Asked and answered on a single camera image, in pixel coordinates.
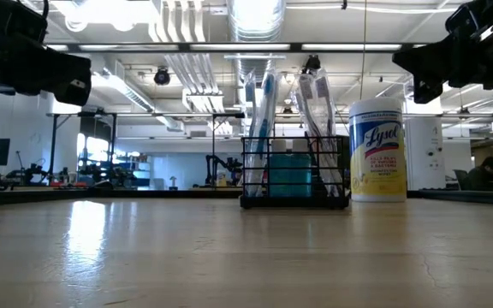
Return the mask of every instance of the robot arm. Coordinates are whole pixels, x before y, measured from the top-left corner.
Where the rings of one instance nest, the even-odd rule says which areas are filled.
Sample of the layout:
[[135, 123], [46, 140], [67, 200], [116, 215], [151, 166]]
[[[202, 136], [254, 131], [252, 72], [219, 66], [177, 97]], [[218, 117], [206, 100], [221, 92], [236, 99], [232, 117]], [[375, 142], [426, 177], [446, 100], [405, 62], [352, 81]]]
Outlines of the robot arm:
[[400, 50], [393, 62], [413, 74], [414, 101], [427, 104], [452, 87], [493, 89], [493, 0], [462, 4], [446, 21], [443, 41]]

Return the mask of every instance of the table surface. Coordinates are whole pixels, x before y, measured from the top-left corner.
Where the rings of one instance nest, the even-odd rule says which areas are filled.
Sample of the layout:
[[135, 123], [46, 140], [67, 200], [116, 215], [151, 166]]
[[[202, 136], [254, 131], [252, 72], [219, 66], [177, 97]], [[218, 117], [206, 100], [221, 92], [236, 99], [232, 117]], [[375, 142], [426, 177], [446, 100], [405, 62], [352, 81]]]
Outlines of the table surface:
[[0, 307], [493, 307], [493, 205], [0, 206]]

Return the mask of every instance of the teal container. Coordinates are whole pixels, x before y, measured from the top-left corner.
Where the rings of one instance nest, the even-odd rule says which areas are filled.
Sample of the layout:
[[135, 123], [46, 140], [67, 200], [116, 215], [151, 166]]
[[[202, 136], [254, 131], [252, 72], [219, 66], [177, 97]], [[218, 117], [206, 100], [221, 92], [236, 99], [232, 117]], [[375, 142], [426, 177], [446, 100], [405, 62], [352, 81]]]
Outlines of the teal container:
[[[286, 170], [273, 168], [309, 168], [312, 159], [307, 154], [274, 154], [270, 157], [270, 197], [311, 197], [312, 171], [310, 169]], [[287, 183], [306, 183], [305, 185], [286, 185]]]

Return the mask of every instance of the black camera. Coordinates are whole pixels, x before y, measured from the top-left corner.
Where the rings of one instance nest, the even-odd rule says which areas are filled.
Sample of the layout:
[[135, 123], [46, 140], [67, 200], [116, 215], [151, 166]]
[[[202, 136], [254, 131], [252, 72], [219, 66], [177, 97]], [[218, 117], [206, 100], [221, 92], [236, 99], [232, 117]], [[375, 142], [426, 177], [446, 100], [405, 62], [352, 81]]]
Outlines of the black camera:
[[0, 93], [52, 92], [83, 106], [91, 92], [91, 61], [45, 48], [48, 1], [39, 15], [20, 2], [0, 0]]
[[443, 94], [443, 83], [461, 88], [481, 84], [493, 89], [493, 0], [462, 4], [446, 21], [448, 37], [393, 55], [393, 62], [413, 74], [414, 101], [427, 104]]
[[153, 78], [156, 85], [167, 86], [170, 83], [170, 75], [168, 68], [158, 68]]

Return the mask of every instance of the office chair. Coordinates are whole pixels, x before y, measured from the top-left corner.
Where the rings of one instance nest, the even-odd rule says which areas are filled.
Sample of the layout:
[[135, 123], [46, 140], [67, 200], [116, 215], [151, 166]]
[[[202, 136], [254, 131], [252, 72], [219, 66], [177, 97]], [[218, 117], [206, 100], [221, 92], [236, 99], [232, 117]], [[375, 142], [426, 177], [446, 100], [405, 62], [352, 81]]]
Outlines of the office chair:
[[466, 190], [466, 180], [467, 180], [467, 171], [465, 170], [454, 170], [455, 177], [458, 179], [458, 184], [460, 185], [460, 190]]

